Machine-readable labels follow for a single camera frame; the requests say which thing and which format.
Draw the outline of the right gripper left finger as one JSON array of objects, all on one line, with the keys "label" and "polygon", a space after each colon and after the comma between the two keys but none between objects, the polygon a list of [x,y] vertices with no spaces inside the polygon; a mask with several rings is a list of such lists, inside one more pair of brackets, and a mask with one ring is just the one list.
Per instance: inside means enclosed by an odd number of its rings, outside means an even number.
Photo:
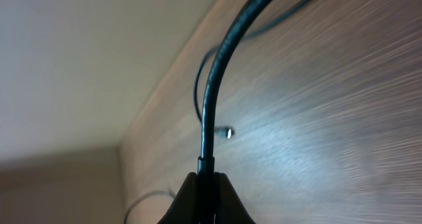
[{"label": "right gripper left finger", "polygon": [[195,224],[198,223],[197,174],[189,173],[174,201],[158,224]]}]

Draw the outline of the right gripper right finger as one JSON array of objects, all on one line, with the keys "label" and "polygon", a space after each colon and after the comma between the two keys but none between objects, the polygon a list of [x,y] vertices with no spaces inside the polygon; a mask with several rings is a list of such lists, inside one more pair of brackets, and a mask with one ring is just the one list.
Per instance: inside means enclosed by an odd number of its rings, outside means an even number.
[{"label": "right gripper right finger", "polygon": [[228,176],[215,173],[214,180],[217,194],[215,224],[255,224]]}]

